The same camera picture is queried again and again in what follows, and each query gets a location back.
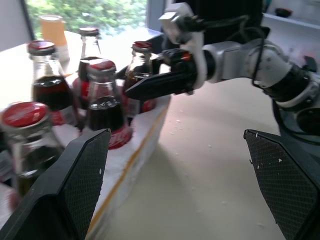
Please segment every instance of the glass bottle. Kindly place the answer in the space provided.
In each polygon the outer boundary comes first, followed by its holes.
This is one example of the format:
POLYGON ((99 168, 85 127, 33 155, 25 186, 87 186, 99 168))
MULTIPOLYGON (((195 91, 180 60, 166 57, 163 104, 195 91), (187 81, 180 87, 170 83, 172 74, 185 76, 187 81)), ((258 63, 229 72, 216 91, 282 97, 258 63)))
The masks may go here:
POLYGON ((33 100, 50 108, 54 125, 78 126, 76 99, 56 58, 55 45, 49 41, 34 40, 29 43, 28 52, 33 60, 33 100))
POLYGON ((96 27, 81 27, 79 29, 82 40, 82 52, 78 69, 78 78, 75 80, 75 92, 78 95, 82 109, 88 108, 89 78, 87 67, 92 60, 101 59, 99 47, 99 29, 96 27))
POLYGON ((53 133, 50 114, 45 104, 20 102, 5 109, 1 116, 1 128, 13 159, 14 185, 21 196, 64 151, 53 133))
POLYGON ((116 85, 116 66, 107 59, 92 61, 88 67, 89 106, 86 111, 86 130, 110 129, 109 149, 126 144, 132 137, 125 118, 121 96, 116 85))
MULTIPOLYGON (((122 88, 122 94, 125 91, 138 83, 140 80, 149 77, 152 70, 152 45, 146 41, 135 41, 132 45, 132 61, 125 72, 125 80, 122 88)), ((135 100, 130 98, 125 99, 125 108, 129 125, 137 114, 148 112, 155 108, 156 100, 147 101, 135 100)))

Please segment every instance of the green foliage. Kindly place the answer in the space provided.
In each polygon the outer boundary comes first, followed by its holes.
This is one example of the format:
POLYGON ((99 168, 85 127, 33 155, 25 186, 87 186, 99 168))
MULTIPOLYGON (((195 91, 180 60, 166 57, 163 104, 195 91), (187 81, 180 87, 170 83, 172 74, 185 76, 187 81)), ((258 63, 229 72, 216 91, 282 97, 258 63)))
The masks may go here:
POLYGON ((41 37, 40 15, 60 15, 67 31, 83 26, 98 27, 114 36, 128 28, 143 27, 147 0, 26 0, 36 38, 41 37))

